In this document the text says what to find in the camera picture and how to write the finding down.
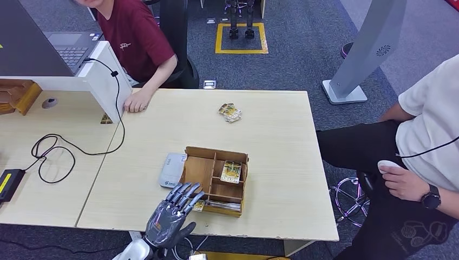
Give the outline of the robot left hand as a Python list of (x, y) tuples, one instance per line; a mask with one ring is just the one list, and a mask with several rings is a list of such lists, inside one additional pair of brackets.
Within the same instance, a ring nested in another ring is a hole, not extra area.
[(200, 183), (177, 183), (149, 218), (144, 240), (153, 250), (171, 249), (196, 227), (196, 222), (183, 226), (194, 205), (205, 195), (195, 193)]

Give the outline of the person's left hand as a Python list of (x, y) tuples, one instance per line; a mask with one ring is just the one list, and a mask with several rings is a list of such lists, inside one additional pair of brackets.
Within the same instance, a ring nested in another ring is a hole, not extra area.
[(429, 184), (415, 173), (394, 166), (379, 166), (385, 186), (391, 195), (412, 202), (420, 202), (430, 191)]
[(151, 101), (154, 91), (149, 89), (138, 89), (124, 102), (124, 110), (130, 113), (138, 113), (146, 109)]

